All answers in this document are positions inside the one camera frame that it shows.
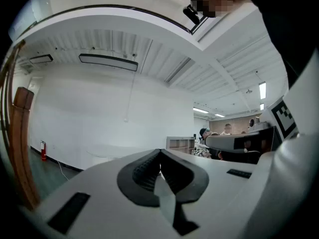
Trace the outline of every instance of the black sleeve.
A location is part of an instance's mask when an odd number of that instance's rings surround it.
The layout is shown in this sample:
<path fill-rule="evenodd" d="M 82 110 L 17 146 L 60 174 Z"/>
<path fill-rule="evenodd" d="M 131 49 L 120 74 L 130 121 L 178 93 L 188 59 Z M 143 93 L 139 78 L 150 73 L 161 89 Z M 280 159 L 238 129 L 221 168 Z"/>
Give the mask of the black sleeve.
<path fill-rule="evenodd" d="M 318 47 L 316 0 L 251 0 L 259 9 L 269 37 L 286 67 L 289 87 Z"/>

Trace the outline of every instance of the wooden railing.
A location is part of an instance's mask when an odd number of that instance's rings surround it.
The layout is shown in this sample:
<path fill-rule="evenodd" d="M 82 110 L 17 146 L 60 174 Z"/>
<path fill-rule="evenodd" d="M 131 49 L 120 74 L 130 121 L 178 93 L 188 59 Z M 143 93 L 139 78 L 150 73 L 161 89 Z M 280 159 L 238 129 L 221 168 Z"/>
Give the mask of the wooden railing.
<path fill-rule="evenodd" d="M 12 102 L 12 81 L 16 59 L 25 45 L 21 41 L 14 48 L 0 72 L 0 123 L 5 149 L 12 164 L 17 192 L 25 206 L 33 210 L 39 196 L 33 181 L 27 151 L 27 129 L 33 92 L 19 87 Z"/>

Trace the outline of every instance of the black cap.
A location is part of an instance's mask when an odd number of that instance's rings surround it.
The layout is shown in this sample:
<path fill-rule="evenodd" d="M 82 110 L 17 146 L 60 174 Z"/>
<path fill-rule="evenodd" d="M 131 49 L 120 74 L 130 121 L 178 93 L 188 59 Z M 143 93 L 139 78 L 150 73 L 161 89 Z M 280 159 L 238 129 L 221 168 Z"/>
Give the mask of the black cap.
<path fill-rule="evenodd" d="M 199 131 L 199 134 L 202 138 L 203 138 L 203 134 L 205 131 L 206 131 L 206 128 L 204 128 L 204 127 Z"/>

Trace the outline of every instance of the white cable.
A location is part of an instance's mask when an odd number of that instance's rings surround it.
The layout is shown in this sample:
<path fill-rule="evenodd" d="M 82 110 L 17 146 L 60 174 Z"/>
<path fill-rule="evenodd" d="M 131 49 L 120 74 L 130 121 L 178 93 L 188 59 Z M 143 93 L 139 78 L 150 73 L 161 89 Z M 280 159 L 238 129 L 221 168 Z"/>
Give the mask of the white cable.
<path fill-rule="evenodd" d="M 65 174 L 62 172 L 62 167 L 61 167 L 61 165 L 60 165 L 60 162 L 58 161 L 58 163 L 59 163 L 59 166 L 60 166 L 60 169 L 61 169 L 61 173 L 64 175 L 64 177 L 67 179 L 67 180 L 69 180 L 66 176 L 65 176 Z"/>

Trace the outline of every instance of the person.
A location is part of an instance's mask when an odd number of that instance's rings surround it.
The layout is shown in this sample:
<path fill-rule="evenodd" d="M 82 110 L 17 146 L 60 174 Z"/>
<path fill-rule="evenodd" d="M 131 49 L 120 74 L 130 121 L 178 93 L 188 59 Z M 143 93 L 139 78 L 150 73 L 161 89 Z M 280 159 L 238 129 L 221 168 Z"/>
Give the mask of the person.
<path fill-rule="evenodd" d="M 204 127 L 199 131 L 199 134 L 203 140 L 205 140 L 210 135 L 219 135 L 218 133 L 210 131 L 209 128 Z"/>
<path fill-rule="evenodd" d="M 191 5 L 204 16 L 215 17 L 245 2 L 252 2 L 262 14 L 271 42 L 282 57 L 291 88 L 319 47 L 317 0 L 191 0 Z"/>
<path fill-rule="evenodd" d="M 220 135 L 231 135 L 231 124 L 226 124 L 225 125 L 225 130 L 223 133 L 221 133 Z"/>

